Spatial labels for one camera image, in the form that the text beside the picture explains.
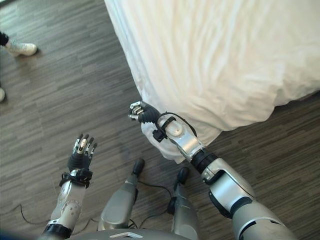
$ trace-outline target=floor plank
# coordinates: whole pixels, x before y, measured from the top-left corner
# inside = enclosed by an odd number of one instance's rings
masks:
[[[98,218],[139,157],[146,159],[141,179],[172,190],[178,170],[188,164],[164,160],[128,120],[129,104],[140,98],[103,0],[15,0],[1,7],[0,19],[2,31],[40,48],[32,57],[0,51],[7,93],[0,105],[1,213],[22,203],[30,221],[50,217],[80,132],[95,136],[99,146],[75,231]],[[223,132],[209,149],[241,173],[299,239],[319,239],[320,94],[277,108],[266,122]],[[202,238],[233,239],[231,221],[212,206],[194,170],[186,186]],[[140,223],[169,198],[162,190],[138,188],[132,218]],[[170,220],[165,214],[144,227],[169,231]],[[25,223],[19,210],[1,215],[0,224],[34,235],[45,226]],[[91,222],[85,232],[95,229]]]

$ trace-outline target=wire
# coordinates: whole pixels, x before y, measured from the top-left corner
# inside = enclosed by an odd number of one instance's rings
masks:
[[[147,217],[141,222],[139,228],[141,228],[142,225],[143,225],[148,219],[151,219],[151,218],[154,218],[154,217],[159,217],[159,216],[161,216],[162,214],[165,214],[166,212],[167,212],[167,209],[165,209],[165,210],[164,210],[163,212],[161,212],[161,213],[147,216]]]
[[[164,189],[164,190],[166,190],[167,193],[169,194],[170,200],[171,200],[171,198],[172,198],[172,194],[171,194],[170,190],[169,190],[168,188],[166,188],[165,186],[149,184],[149,183],[146,183],[146,182],[143,182],[143,181],[140,181],[140,180],[138,181],[138,183],[143,184],[143,185],[146,185],[146,186],[148,186],[148,187],[152,187],[152,188],[161,188],[161,189]],[[24,215],[24,212],[23,212],[23,210],[22,210],[22,204],[21,204],[21,203],[18,204],[17,206],[15,206],[14,208],[10,209],[9,211],[0,212],[0,216],[10,214],[10,213],[12,213],[13,211],[15,211],[15,210],[16,210],[17,208],[19,208],[19,207],[20,207],[21,216],[22,216],[23,220],[24,220],[27,224],[31,224],[31,225],[42,225],[42,224],[48,223],[48,222],[50,221],[50,219],[45,220],[45,221],[40,221],[40,222],[32,222],[32,221],[27,220],[26,217],[25,217],[25,215]],[[165,214],[166,212],[167,212],[167,209],[165,209],[165,210],[164,210],[163,212],[161,212],[161,213],[153,214],[153,215],[150,215],[150,216],[146,217],[146,218],[141,222],[141,224],[140,224],[139,227],[138,227],[138,225],[135,223],[135,221],[133,221],[132,219],[130,219],[130,221],[132,222],[132,224],[130,224],[130,225],[128,226],[128,228],[135,227],[136,229],[140,229],[140,228],[143,226],[143,224],[144,224],[148,219],[154,218],[154,217],[159,217],[159,216],[161,216],[162,214]],[[87,223],[85,224],[85,226],[84,226],[81,230],[73,233],[72,235],[78,235],[78,234],[82,233],[84,230],[86,230],[86,228],[88,227],[90,221],[93,221],[93,222],[95,222],[95,223],[98,223],[98,222],[99,222],[98,220],[95,220],[95,219],[93,219],[93,218],[90,218],[90,219],[87,221]]]
[[[138,183],[141,183],[143,185],[146,185],[148,187],[152,187],[152,188],[161,188],[161,189],[164,189],[168,192],[169,196],[170,196],[170,200],[169,202],[171,201],[171,198],[172,198],[172,194],[170,192],[170,190],[168,188],[166,188],[165,186],[161,186],[161,185],[153,185],[153,184],[149,184],[149,183],[146,183],[146,182],[143,182],[143,181],[138,181]],[[143,224],[148,220],[148,219],[151,219],[151,218],[154,218],[154,217],[159,217],[161,216],[162,214],[165,214],[167,212],[167,209],[165,209],[163,212],[160,212],[160,213],[157,213],[157,214],[153,214],[153,215],[150,215],[150,216],[147,216],[140,224],[139,226],[139,229],[143,226]]]
[[[137,229],[138,228],[138,225],[135,223],[135,221],[133,221],[131,218],[130,218],[130,221],[132,222],[132,224],[130,224],[128,226],[128,228],[131,228],[132,226],[135,226],[135,228]]]
[[[21,216],[23,218],[23,220],[27,223],[27,224],[31,224],[31,225],[42,225],[44,223],[47,223],[50,221],[50,219],[48,220],[45,220],[45,221],[39,221],[39,222],[32,222],[32,221],[29,221],[26,219],[25,215],[24,215],[24,212],[22,211],[22,204],[18,204],[17,206],[15,206],[14,208],[12,208],[11,210],[7,211],[7,212],[3,212],[3,213],[0,213],[0,216],[2,215],[6,215],[6,214],[9,214],[9,213],[12,213],[14,210],[16,210],[18,207],[20,207],[20,212],[21,212]]]
[[[172,195],[171,195],[170,190],[169,190],[168,188],[166,188],[165,186],[153,185],[153,184],[149,184],[149,183],[146,183],[146,182],[140,181],[140,180],[138,180],[138,183],[143,184],[143,185],[146,185],[146,186],[148,186],[148,187],[152,187],[152,188],[161,188],[161,189],[164,189],[164,190],[166,190],[166,191],[168,192],[168,194],[170,195],[170,199],[172,198]]]
[[[175,116],[177,116],[177,117],[180,118],[182,121],[184,121],[184,122],[189,126],[189,128],[192,130],[193,134],[194,134],[196,137],[198,137],[197,132],[196,132],[196,130],[194,129],[194,127],[191,126],[190,123],[188,123],[187,120],[185,120],[183,117],[181,117],[181,116],[179,116],[178,114],[173,113],[173,112],[167,112],[167,111],[166,111],[165,113],[162,113],[162,114],[159,115],[159,117],[157,118],[156,123],[155,123],[157,129],[160,129],[160,127],[159,127],[159,125],[158,125],[158,120],[159,120],[160,117],[162,117],[162,116],[164,116],[164,115],[175,115]]]
[[[0,213],[0,216],[3,216],[3,215],[7,215],[7,214],[10,214],[12,213],[14,210],[16,210],[17,208],[20,207],[20,213],[21,213],[21,216],[23,218],[23,220],[27,223],[27,224],[31,224],[31,225],[42,225],[42,224],[45,224],[45,223],[48,223],[50,221],[50,219],[48,220],[45,220],[45,221],[39,221],[39,222],[32,222],[32,221],[29,221],[28,219],[26,219],[25,215],[24,215],[24,212],[22,210],[22,204],[18,204],[17,206],[15,206],[14,208],[10,209],[9,211],[6,211],[6,212],[1,212]],[[99,221],[97,220],[94,220],[93,218],[90,218],[88,220],[88,222],[86,223],[86,225],[78,232],[75,232],[73,233],[72,235],[77,235],[77,234],[80,234],[81,232],[83,232],[89,225],[90,221],[93,221],[95,223],[98,223]]]

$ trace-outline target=robot forearm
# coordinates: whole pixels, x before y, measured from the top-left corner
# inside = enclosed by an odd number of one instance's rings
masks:
[[[157,127],[153,137],[158,142],[167,138],[176,145],[209,186],[209,198],[214,206],[223,216],[232,219],[237,240],[297,240],[273,212],[255,200],[254,190],[240,174],[222,158],[206,150],[183,118],[178,121],[171,113],[160,114],[156,109],[151,114],[152,107],[146,103],[143,106],[148,107],[148,113],[143,118],[137,117],[144,115],[139,103],[130,106],[132,114],[129,117],[138,121],[143,119],[141,123],[153,122]]]
[[[82,202],[88,188],[92,172],[89,170],[97,144],[90,145],[94,139],[88,141],[88,135],[81,134],[75,142],[72,155],[68,161],[70,173],[61,176],[60,194],[50,221],[38,240],[63,240],[70,237],[81,213]]]

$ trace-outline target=person's foot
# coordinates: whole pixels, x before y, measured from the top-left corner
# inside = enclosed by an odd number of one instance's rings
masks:
[[[9,40],[4,48],[14,57],[18,55],[32,56],[37,52],[37,46],[33,43],[22,43],[16,40]]]
[[[5,99],[5,96],[5,91],[0,87],[0,103]]]

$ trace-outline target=white bedding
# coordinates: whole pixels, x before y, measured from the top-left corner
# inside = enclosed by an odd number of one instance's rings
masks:
[[[142,99],[208,145],[320,90],[318,0],[105,0]],[[167,159],[167,141],[143,133]]]

